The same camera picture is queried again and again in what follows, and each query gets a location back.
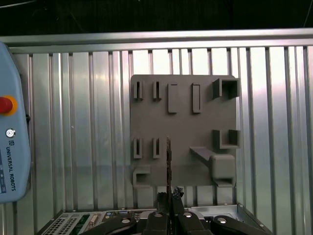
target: emergency stop button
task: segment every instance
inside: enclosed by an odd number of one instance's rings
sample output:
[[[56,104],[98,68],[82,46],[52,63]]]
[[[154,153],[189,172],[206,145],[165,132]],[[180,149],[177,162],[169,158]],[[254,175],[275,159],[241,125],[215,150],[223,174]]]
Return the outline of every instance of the emergency stop button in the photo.
[[[0,114],[8,114],[12,110],[13,102],[6,97],[0,97]]]

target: metal panel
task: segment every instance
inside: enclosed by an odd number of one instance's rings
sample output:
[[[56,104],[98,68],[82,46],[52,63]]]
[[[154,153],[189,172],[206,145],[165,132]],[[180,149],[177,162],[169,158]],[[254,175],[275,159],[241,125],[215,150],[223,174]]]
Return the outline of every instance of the metal panel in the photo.
[[[63,118],[63,155],[64,155],[64,173],[65,173],[65,210],[74,209],[74,170],[72,165],[72,144],[71,144],[71,114],[73,106],[72,87],[70,87],[69,54],[63,53],[62,60],[62,118]]]
[[[113,207],[109,53],[95,52],[92,58],[97,207],[105,209]]]
[[[251,48],[251,88],[253,108],[253,130],[251,144],[254,147],[252,159],[255,166],[256,215],[272,229],[271,216],[271,175],[268,140],[268,94],[267,94],[267,67],[264,47]]]
[[[251,161],[251,123],[250,123],[250,103],[251,103],[251,82],[250,82],[250,54],[247,52],[246,48],[239,49],[239,75],[241,80],[241,97],[240,97],[240,114],[241,114],[241,149],[239,150],[239,155],[242,157],[242,169],[243,169],[243,188],[240,189],[240,185],[237,187],[237,192],[239,190],[243,191],[243,201],[242,203],[245,207],[254,212],[253,208],[253,196],[255,192],[252,190],[252,161]]]
[[[274,198],[276,225],[273,232],[288,234],[291,231],[290,172],[288,151],[288,124],[286,99],[285,51],[283,47],[269,49],[270,77],[268,83],[271,93],[272,120],[270,134],[273,142],[271,150],[272,168],[274,171]]]
[[[74,98],[71,131],[77,180],[77,191],[73,192],[77,194],[74,208],[87,210],[93,208],[88,53],[74,53],[71,68],[70,85]]]
[[[131,130],[130,130],[130,79],[131,79],[131,66],[132,60],[128,51],[121,52],[121,92],[122,92],[122,105],[121,105],[121,113],[122,113],[122,122],[123,122],[123,148],[124,148],[124,157],[125,157],[125,200],[126,207],[133,208],[134,207],[134,192],[132,179],[129,177],[132,173],[131,169]]]
[[[53,176],[51,142],[51,58],[48,54],[33,55],[33,107],[35,124],[35,169],[37,231],[53,216]]]
[[[312,234],[312,215],[311,215],[311,206],[312,202],[310,202],[310,191],[312,191],[312,184],[310,184],[309,178],[309,157],[312,157],[308,153],[308,122],[307,120],[307,102],[306,100],[306,79],[307,68],[304,63],[304,48],[297,47],[296,48],[296,83],[297,83],[297,102],[298,102],[298,117],[299,117],[299,142],[300,142],[300,152],[298,156],[301,156],[302,162],[302,200],[303,200],[303,219],[304,219],[304,234]]]
[[[22,74],[33,158],[26,196],[0,208],[2,234],[33,234],[62,209],[153,206],[158,189],[129,177],[129,80],[152,73],[240,77],[237,201],[276,234],[311,234],[313,29],[0,39]],[[236,200],[184,191],[188,206]]]
[[[63,149],[63,124],[62,124],[62,75],[61,75],[61,54],[53,54],[52,78],[51,78],[51,130],[52,130],[52,158],[54,167],[52,175],[53,195],[54,195],[54,214],[63,210],[65,207],[64,196],[64,149]]]
[[[23,99],[25,105],[25,111],[30,114],[30,98],[31,98],[31,80],[29,79],[30,67],[29,67],[29,56],[28,55],[16,55],[16,63],[19,68],[19,72],[22,77],[22,87],[24,92]],[[23,213],[17,213],[17,231],[18,234],[34,234],[35,230],[35,220],[34,220],[34,207],[33,207],[33,184],[32,181],[35,180],[33,175],[34,168],[32,167],[30,177],[29,177],[29,190],[27,191],[25,197],[17,202],[18,212],[27,212],[28,216]]]

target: gray pegboard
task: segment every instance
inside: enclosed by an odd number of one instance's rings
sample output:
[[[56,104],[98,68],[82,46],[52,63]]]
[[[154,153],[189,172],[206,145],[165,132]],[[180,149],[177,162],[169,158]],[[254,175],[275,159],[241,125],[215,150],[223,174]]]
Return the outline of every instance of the gray pegboard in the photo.
[[[233,160],[230,157],[224,161],[232,167],[240,145],[235,99],[239,94],[240,81],[233,76],[134,75],[131,78],[134,187],[166,185],[167,136],[172,143],[172,184],[212,185],[209,158],[233,156]],[[208,150],[208,155],[197,157],[190,149],[193,147]]]

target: vertical ridge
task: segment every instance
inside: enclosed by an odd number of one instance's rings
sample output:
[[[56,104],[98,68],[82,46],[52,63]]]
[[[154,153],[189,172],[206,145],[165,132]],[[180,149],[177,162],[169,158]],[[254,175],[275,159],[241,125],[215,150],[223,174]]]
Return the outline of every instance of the vertical ridge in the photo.
[[[131,78],[134,74],[134,55],[133,52],[130,51],[128,54],[128,63],[129,63],[129,77]],[[134,202],[134,208],[138,209],[138,191],[137,189],[133,188],[133,202]]]
[[[114,77],[113,77],[113,54],[109,53],[109,84],[110,84],[110,115],[111,115],[111,148],[112,148],[112,180],[113,180],[113,208],[118,208],[117,178],[116,178],[116,149],[115,140],[115,114],[114,114]]]
[[[307,138],[308,138],[308,167],[309,167],[309,192],[310,192],[310,213],[311,221],[313,219],[313,151],[312,151],[312,117],[311,117],[311,101],[310,101],[310,82],[309,82],[309,57],[308,48],[303,48],[304,61],[304,84],[305,84],[305,107],[307,117]],[[313,223],[311,222],[311,231],[313,231]]]
[[[248,79],[248,105],[250,122],[250,149],[251,149],[251,187],[252,187],[252,208],[253,214],[257,215],[257,195],[256,195],[256,175],[255,175],[255,149],[254,149],[254,118],[253,118],[253,93],[252,93],[252,71],[251,71],[251,52],[246,50],[247,79]]]
[[[53,215],[56,215],[57,212],[57,203],[56,203],[56,181],[55,181],[55,144],[54,144],[54,107],[53,107],[53,92],[54,92],[54,88],[53,88],[53,58],[52,55],[49,55],[49,108],[50,108],[50,144],[51,144],[51,179],[52,179],[52,201],[53,201]]]
[[[174,67],[173,67],[173,51],[168,50],[169,62],[170,62],[170,74],[174,74]]]
[[[271,192],[271,212],[272,212],[272,231],[277,234],[276,216],[276,187],[275,187],[275,154],[274,154],[274,132],[273,132],[273,106],[272,106],[272,84],[270,74],[269,48],[265,50],[266,75],[267,75],[267,94],[268,94],[268,138],[269,138],[269,170],[270,170],[270,192]]]
[[[209,75],[213,74],[213,64],[212,64],[212,49],[208,48],[207,50],[207,60],[208,60],[208,70]]]
[[[122,122],[122,143],[123,143],[123,148],[122,148],[122,153],[123,153],[123,169],[124,172],[126,171],[126,148],[125,148],[125,121],[124,121],[124,91],[123,91],[123,81],[124,81],[124,74],[123,74],[123,52],[119,52],[119,64],[120,64],[120,80],[121,80],[121,86],[120,86],[120,94],[121,94],[121,122]],[[126,182],[126,177],[124,175],[124,198],[125,198],[125,207],[127,208],[127,182]]]
[[[77,190],[77,165],[75,153],[75,114],[74,114],[74,76],[73,76],[73,54],[68,55],[69,73],[69,103],[70,103],[70,139],[71,139],[71,162],[72,162],[72,186],[73,186],[73,209],[78,209],[78,190]]]
[[[285,71],[286,71],[286,100],[287,100],[287,126],[288,126],[288,152],[289,152],[289,173],[290,173],[290,196],[291,196],[291,229],[292,235],[296,235],[296,209],[295,209],[295,189],[294,189],[294,165],[293,165],[293,134],[292,134],[292,108],[291,108],[291,81],[290,81],[290,62],[288,48],[285,52]]]
[[[93,82],[93,54],[89,54],[89,99],[90,99],[90,142],[91,142],[91,172],[92,172],[92,192],[93,192],[93,209],[98,210],[98,193],[97,193],[97,162],[95,157],[95,118],[94,118],[94,82]]]
[[[300,73],[299,71],[299,64],[301,64],[301,61],[298,59],[298,49],[295,47],[294,48],[294,56],[295,56],[295,89],[296,89],[296,106],[297,106],[297,127],[300,129],[301,128],[301,114],[300,114]],[[300,156],[302,158],[302,135],[301,135],[301,130],[299,130],[299,137],[298,137],[298,145],[299,145],[299,151],[300,151]],[[304,234],[306,234],[306,226],[305,226],[305,212],[304,212],[304,182],[303,182],[303,159],[301,159],[301,164],[300,164],[300,172],[301,172],[301,227],[303,229]]]
[[[240,49],[238,48],[238,77],[241,78],[241,52]],[[244,120],[243,120],[243,96],[242,96],[242,89],[240,89],[240,96],[239,96],[239,112],[240,112],[240,130],[241,132],[243,131],[243,126],[244,126]],[[239,151],[239,154],[242,156],[242,175],[243,175],[243,205],[246,206],[246,167],[245,167],[245,142],[244,142],[244,136],[241,134],[241,148]]]
[[[34,120],[34,96],[33,96],[33,57],[29,55],[29,110],[30,110],[30,149],[31,149],[31,184],[33,189],[33,221],[34,232],[37,232],[37,185],[36,185],[36,161],[35,161],[35,120]]]
[[[304,234],[311,234],[309,172],[308,172],[308,136],[307,136],[307,115],[305,98],[305,75],[304,75],[304,51],[303,47],[296,47],[296,90],[298,107],[299,151],[301,156],[301,209],[303,215]]]
[[[62,60],[62,55],[59,53],[58,54],[58,57],[59,57],[59,102],[60,102],[60,134],[61,134],[61,153],[62,153],[62,160],[61,160],[61,164],[63,164],[63,167],[62,167],[62,180],[63,180],[63,193],[62,193],[62,198],[63,198],[63,201],[62,201],[62,210],[65,210],[66,209],[66,190],[65,190],[65,183],[66,183],[66,175],[65,175],[65,164],[64,164],[64,134],[63,134],[63,60]]]

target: metal cable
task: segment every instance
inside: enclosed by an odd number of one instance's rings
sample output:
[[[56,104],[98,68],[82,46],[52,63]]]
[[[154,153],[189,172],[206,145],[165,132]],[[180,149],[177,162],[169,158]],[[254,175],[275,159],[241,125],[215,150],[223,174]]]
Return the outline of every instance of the metal cable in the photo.
[[[305,27],[305,25],[307,24],[308,17],[309,17],[309,14],[310,14],[310,12],[311,12],[311,8],[312,8],[312,3],[313,3],[313,0],[311,0],[310,7],[309,7],[309,10],[308,10],[307,16],[306,16],[306,18],[305,18],[303,27]]]

